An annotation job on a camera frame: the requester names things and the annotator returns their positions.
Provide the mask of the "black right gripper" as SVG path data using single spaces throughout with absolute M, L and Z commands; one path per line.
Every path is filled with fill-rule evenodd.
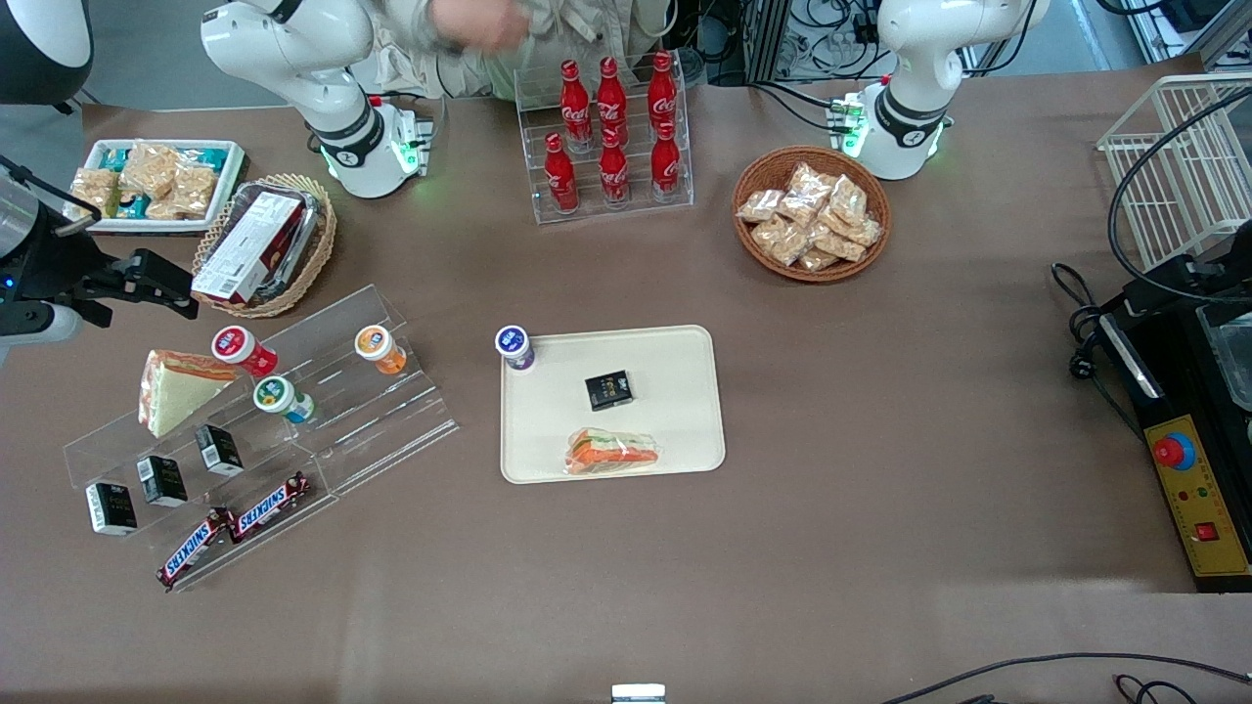
M 3 329 L 48 329 L 54 306 L 106 329 L 111 307 L 94 302 L 88 286 L 106 284 L 195 321 L 200 303 L 192 297 L 192 272 L 146 248 L 126 257 L 103 253 L 91 236 L 28 236 L 3 257 Z

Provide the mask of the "person's bare hand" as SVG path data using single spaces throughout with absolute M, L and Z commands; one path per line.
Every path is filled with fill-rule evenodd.
M 434 31 L 475 53 L 512 53 L 530 35 L 531 14 L 517 1 L 429 1 Z

